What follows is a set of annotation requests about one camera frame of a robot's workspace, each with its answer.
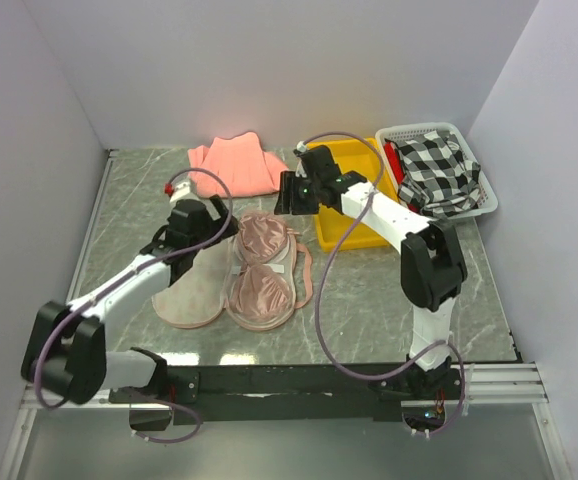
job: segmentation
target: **red cloth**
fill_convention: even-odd
[[[385,155],[387,155],[387,161],[389,162],[389,166],[391,167],[391,171],[393,172],[393,176],[396,178],[396,183],[400,185],[402,183],[402,180],[405,178],[405,174],[402,171],[402,165],[400,165],[400,158],[398,156],[398,152],[396,151],[395,148],[393,148],[393,145],[389,141],[385,142],[384,149]],[[401,201],[401,203],[407,205],[409,210],[411,210],[412,212],[418,213],[418,209],[413,205],[409,205],[408,203],[403,201]]]

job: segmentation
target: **white backdrop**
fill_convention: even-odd
[[[481,230],[505,311],[578,479],[578,1],[540,2],[468,140],[501,201]]]
[[[38,308],[64,300],[103,150],[19,0],[0,0],[0,460]]]
[[[106,147],[468,130],[536,0],[25,0]]]

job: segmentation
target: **clothing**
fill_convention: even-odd
[[[480,164],[464,155],[455,135],[433,131],[396,144],[405,175],[398,187],[400,199],[436,218],[477,205]]]
[[[253,197],[277,192],[280,174],[287,166],[273,153],[263,152],[260,139],[254,132],[225,140],[215,138],[211,147],[200,146],[189,150],[192,167],[209,170],[227,184],[234,197]],[[201,197],[226,197],[220,185],[208,175],[189,174]]]
[[[396,150],[396,143],[392,142],[391,140],[386,140],[385,144],[383,145],[385,150],[385,155],[387,156],[387,161],[389,162],[389,166],[391,167],[391,171],[393,172],[393,176],[396,179],[396,188],[398,185],[402,183],[405,178],[405,174],[402,171],[402,165],[400,164],[400,156],[398,155],[398,151]],[[400,205],[407,207],[414,213],[418,213],[418,209],[413,205],[405,202],[401,198],[398,198],[398,202]]]
[[[198,252],[193,267],[152,298],[160,318],[177,328],[197,328],[223,309],[241,327],[265,331],[285,323],[313,294],[311,255],[280,217],[246,213],[235,238]],[[297,301],[293,272],[305,254],[305,298]]]

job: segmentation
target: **marble surface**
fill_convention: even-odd
[[[290,149],[275,149],[295,167]],[[75,297],[124,268],[165,223],[170,207],[164,183],[188,166],[187,150],[120,150],[112,162],[88,252],[77,279]],[[272,211],[275,195],[237,199],[235,214],[247,209]],[[313,255],[314,286],[327,254],[322,252],[311,217],[286,217]],[[454,342],[467,361],[515,360],[513,339],[496,291],[474,220],[457,225],[469,278],[452,317]],[[297,271],[302,271],[299,261]],[[297,277],[299,296],[302,275]],[[391,248],[341,252],[331,270],[322,304],[323,330],[342,362],[399,362],[412,337],[412,309],[400,288],[400,261]],[[245,330],[223,312],[212,324],[179,330],[161,321],[146,301],[124,322],[107,326],[108,348],[140,346],[163,354],[171,364],[327,363],[313,325],[313,300],[283,326],[265,333]]]

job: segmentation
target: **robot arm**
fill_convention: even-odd
[[[316,214],[320,205],[358,218],[370,193],[371,206],[362,223],[385,238],[401,256],[401,285],[413,304],[413,341],[409,356],[449,339],[451,312],[467,270],[455,228],[417,215],[380,192],[362,175],[342,174],[331,152],[317,146],[295,152],[298,172],[283,172],[276,214]],[[416,363],[429,372],[443,365],[448,347],[435,348]]]
[[[213,219],[198,200],[179,200],[167,225],[158,229],[152,241],[122,272],[67,305],[45,304],[36,316],[21,367],[22,377],[33,381],[36,361],[51,333],[67,315],[93,301],[52,345],[42,369],[43,387],[77,404],[86,403],[105,388],[135,387],[146,394],[161,394],[168,385],[166,361],[138,348],[107,352],[105,325],[134,315],[146,299],[172,285],[192,267],[197,251],[170,254],[207,241],[220,231],[228,211],[217,196],[211,198],[211,203],[218,219]],[[237,221],[232,218],[215,243],[237,231]],[[131,277],[109,295],[102,296],[102,292],[127,276]]]

